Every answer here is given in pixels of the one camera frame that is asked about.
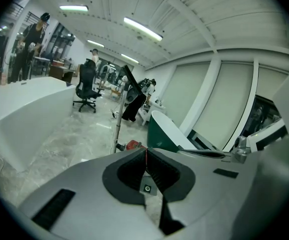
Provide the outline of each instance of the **black shirt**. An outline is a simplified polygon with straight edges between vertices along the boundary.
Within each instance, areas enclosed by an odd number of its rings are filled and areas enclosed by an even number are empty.
[[[37,24],[32,24],[31,26],[28,26],[23,32],[23,36],[25,37],[24,38],[24,42],[25,42],[24,50],[25,51],[28,51],[28,47],[31,43],[42,44],[43,42],[43,39],[45,37],[45,32],[43,32],[43,27],[39,31],[37,31],[36,25]]]

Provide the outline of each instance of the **desk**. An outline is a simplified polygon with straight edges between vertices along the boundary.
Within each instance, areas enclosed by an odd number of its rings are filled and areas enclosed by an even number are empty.
[[[53,77],[68,83],[71,83],[73,78],[74,70],[64,66],[50,66],[49,77]]]
[[[53,60],[52,61],[52,65],[53,66],[63,66],[63,65],[65,65],[65,63],[61,62],[61,61],[58,61],[58,60]]]
[[[143,119],[143,126],[146,124],[147,121],[150,120],[152,111],[160,111],[161,113],[166,114],[166,108],[164,106],[159,106],[157,103],[152,102],[151,100],[149,100],[150,108],[148,111],[144,109],[144,106],[145,105],[142,105],[142,107],[138,110],[140,117]]]
[[[35,62],[47,62],[47,65],[46,65],[46,69],[45,69],[45,76],[47,75],[47,71],[48,71],[48,68],[49,68],[49,64],[50,64],[50,59],[47,59],[47,58],[41,58],[41,57],[33,57],[32,58],[32,62],[31,62],[31,66],[30,66],[30,75],[29,75],[29,79],[31,79],[31,76],[32,76],[32,71],[33,71],[33,68],[34,68],[34,64]]]

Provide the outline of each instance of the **fluorescent light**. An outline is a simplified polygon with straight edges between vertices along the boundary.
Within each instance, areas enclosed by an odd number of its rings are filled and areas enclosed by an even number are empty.
[[[153,32],[152,30],[150,30],[149,28],[139,24],[138,22],[135,22],[132,19],[129,19],[127,17],[124,17],[123,21],[145,33],[147,33],[149,36],[153,37],[154,39],[161,41],[163,39],[163,37],[159,34],[156,34],[155,32]]]
[[[127,58],[128,60],[131,60],[131,61],[133,61],[133,62],[135,62],[135,63],[139,63],[139,61],[135,60],[134,58],[130,58],[130,57],[127,56],[127,55],[121,54],[121,56],[122,56],[122,57],[125,57],[125,58]]]
[[[91,44],[94,44],[94,45],[96,45],[96,46],[105,47],[103,44],[98,43],[98,42],[94,42],[94,41],[91,41],[91,40],[88,40],[88,42],[91,43]]]
[[[83,11],[83,12],[88,11],[88,7],[85,5],[61,5],[60,9],[68,11]]]

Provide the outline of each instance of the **office chair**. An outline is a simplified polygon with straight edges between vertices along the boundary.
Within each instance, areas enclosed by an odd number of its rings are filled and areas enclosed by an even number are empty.
[[[75,103],[82,103],[79,112],[81,112],[81,109],[87,105],[93,109],[94,113],[96,113],[96,101],[88,101],[88,99],[96,99],[97,97],[100,97],[101,94],[99,92],[104,89],[97,88],[98,92],[93,90],[95,75],[96,64],[92,60],[88,60],[84,65],[80,66],[79,84],[75,88],[75,93],[82,100],[73,102],[73,105],[75,105]]]

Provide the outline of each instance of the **marble floor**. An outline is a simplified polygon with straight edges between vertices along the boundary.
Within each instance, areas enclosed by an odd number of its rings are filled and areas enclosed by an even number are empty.
[[[79,80],[74,77],[73,84]],[[26,171],[18,172],[7,162],[0,159],[0,197],[18,207],[21,202],[41,185],[63,172],[65,169],[80,163],[107,156],[113,149],[113,135],[116,130],[117,119],[111,110],[119,109],[119,102],[110,97],[110,91],[105,90],[96,99],[96,113],[87,106],[78,112],[80,104],[73,106],[72,115],[41,144],[34,162]],[[125,144],[136,140],[147,145],[148,124],[142,126],[142,119],[137,115],[135,122],[122,120],[119,143]],[[155,212],[156,205],[161,205],[162,195],[146,195],[149,205],[147,212],[157,224],[159,212]]]

